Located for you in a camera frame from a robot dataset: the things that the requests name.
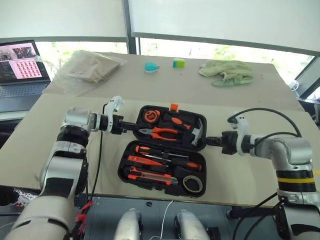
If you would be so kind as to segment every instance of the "teal object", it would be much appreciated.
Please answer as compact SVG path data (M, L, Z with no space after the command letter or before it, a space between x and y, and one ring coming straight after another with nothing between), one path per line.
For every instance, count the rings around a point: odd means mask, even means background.
M144 64L144 71L146 73L154 73L159 69L158 65L153 62L146 62Z

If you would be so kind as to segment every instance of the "small toy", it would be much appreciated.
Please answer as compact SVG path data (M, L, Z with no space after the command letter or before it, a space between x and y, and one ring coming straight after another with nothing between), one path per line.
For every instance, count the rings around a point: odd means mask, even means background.
M186 64L186 60L183 58L175 58L173 59L172 67L174 68L184 68Z
M147 62L144 64L144 71L147 74L153 74L156 71L158 71L158 69L159 69L159 66L153 62Z

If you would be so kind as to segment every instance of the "laptop screen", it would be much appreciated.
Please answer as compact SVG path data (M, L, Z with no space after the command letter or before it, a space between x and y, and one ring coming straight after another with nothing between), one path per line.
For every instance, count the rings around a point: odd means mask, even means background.
M0 84L49 81L33 40L0 43Z

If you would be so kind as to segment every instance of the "open tool case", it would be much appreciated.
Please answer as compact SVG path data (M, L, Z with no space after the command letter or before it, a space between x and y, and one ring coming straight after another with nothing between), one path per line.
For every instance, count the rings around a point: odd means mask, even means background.
M146 105L136 124L133 134L138 140L127 145L118 167L121 180L175 196L202 196L207 168L198 151L206 146L206 118L178 111L176 104L170 108Z

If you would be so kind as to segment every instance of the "white cable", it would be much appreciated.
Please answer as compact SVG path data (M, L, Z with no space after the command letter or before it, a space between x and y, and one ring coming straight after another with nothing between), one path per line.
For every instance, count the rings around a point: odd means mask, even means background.
M162 239L162 233L164 232L164 223L165 223L165 217L166 217L167 210L168 210L170 204L172 204L173 202L174 202L173 200L171 202L169 202L168 206L166 206L166 209L164 211L164 216L163 216L163 220L162 220L162 227L161 227L160 240Z
M4 227L6 227L6 226L9 226L9 225L11 225L11 224L14 224L14 223L15 223L15 221L10 222L10 223L7 223L7 224L5 224L5 225L2 225L2 226L0 226L0 229L4 228Z
M159 236L152 236L152 237L149 238L149 240L152 240L154 238L158 238L159 239L160 237Z

